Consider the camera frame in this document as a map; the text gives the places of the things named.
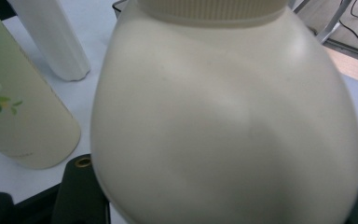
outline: black cable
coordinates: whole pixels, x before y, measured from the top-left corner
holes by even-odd
[[[353,3],[353,5],[351,6],[351,15],[352,15],[353,17],[358,18],[358,16],[353,15],[353,7],[354,7],[354,5],[356,4],[356,2],[357,2],[357,0],[355,0],[355,2]],[[356,38],[358,39],[358,34],[356,34],[355,31],[353,31],[349,26],[345,25],[341,20],[339,20],[339,23],[340,23],[343,27],[345,27],[347,30],[349,30],[351,33],[353,33],[353,34],[356,36]]]

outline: screw hole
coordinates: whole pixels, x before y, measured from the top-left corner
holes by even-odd
[[[91,159],[89,157],[78,159],[75,162],[75,166],[78,168],[84,168],[91,165]]]

